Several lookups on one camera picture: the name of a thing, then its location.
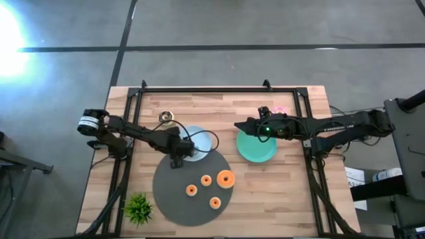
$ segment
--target gray floor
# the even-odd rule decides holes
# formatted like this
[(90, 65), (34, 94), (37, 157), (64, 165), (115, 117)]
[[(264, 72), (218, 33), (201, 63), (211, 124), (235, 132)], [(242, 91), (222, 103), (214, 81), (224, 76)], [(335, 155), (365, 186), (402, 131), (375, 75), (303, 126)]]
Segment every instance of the gray floor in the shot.
[[(0, 1), (18, 22), (22, 46), (118, 46), (129, 5)], [(14, 37), (2, 37), (0, 47)], [(128, 45), (414, 42), (425, 42), (425, 17), (414, 0), (139, 0)], [(85, 108), (104, 107), (116, 55), (21, 53), (13, 59), (22, 72), (0, 72), (6, 148), (54, 164), (49, 176), (33, 174), (11, 238), (73, 234), (93, 154), (76, 125)], [(258, 85), (269, 79), (274, 85), (325, 85), (330, 104), (356, 110), (422, 90), (424, 62), (422, 48), (128, 52), (118, 86), (143, 79), (152, 86)], [(347, 153), (349, 167), (397, 165), (391, 138), (373, 148), (354, 143)], [(388, 228), (362, 230), (388, 236)]]

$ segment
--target potted plant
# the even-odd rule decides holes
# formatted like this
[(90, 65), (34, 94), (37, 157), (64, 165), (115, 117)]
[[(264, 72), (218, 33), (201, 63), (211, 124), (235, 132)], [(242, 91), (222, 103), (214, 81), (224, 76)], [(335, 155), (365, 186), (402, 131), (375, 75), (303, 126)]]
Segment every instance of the potted plant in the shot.
[(146, 196), (137, 193), (130, 197), (124, 207), (126, 217), (130, 218), (130, 222), (137, 226), (143, 225), (147, 222), (147, 219), (152, 219), (150, 214), (152, 213), (152, 205), (146, 199)]

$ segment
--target gray circular mat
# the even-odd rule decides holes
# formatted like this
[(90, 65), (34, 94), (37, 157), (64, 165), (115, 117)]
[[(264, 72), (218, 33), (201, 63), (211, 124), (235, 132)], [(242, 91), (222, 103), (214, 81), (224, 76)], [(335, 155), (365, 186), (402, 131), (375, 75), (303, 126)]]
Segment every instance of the gray circular mat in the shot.
[[(221, 170), (230, 170), (226, 159), (219, 152), (213, 151), (200, 161), (185, 161), (179, 169), (171, 169), (170, 162), (170, 157), (165, 156), (153, 176), (153, 198), (162, 214), (183, 226), (199, 226), (220, 215), (233, 191), (233, 188), (220, 188), (216, 181)], [(203, 175), (211, 176), (210, 186), (201, 184)], [(198, 193), (193, 197), (186, 194), (186, 187), (191, 184), (198, 188)], [(221, 200), (219, 209), (210, 207), (212, 197)]]

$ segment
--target green plate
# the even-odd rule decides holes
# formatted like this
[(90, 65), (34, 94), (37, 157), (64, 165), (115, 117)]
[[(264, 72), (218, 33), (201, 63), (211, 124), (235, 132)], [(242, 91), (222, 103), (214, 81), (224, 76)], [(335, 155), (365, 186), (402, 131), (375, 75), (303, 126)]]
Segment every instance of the green plate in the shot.
[(263, 163), (276, 153), (277, 143), (275, 138), (269, 138), (267, 142), (261, 143), (257, 137), (239, 131), (236, 137), (236, 147), (245, 159), (253, 163)]

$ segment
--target orange donut toy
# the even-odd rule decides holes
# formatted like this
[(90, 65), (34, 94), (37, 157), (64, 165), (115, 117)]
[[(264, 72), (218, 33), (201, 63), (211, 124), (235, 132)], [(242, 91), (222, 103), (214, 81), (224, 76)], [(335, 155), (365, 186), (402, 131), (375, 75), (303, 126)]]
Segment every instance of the orange donut toy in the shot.
[(190, 197), (193, 197), (197, 194), (198, 188), (194, 185), (189, 185), (186, 188), (186, 194), (188, 194)]
[(230, 170), (223, 170), (217, 175), (217, 184), (224, 188), (229, 189), (234, 185), (234, 174)]
[(221, 206), (221, 200), (218, 197), (213, 197), (210, 200), (210, 207), (212, 209), (219, 209)]
[(204, 186), (211, 185), (211, 181), (212, 181), (212, 179), (209, 175), (204, 175), (204, 176), (201, 177), (201, 183)]

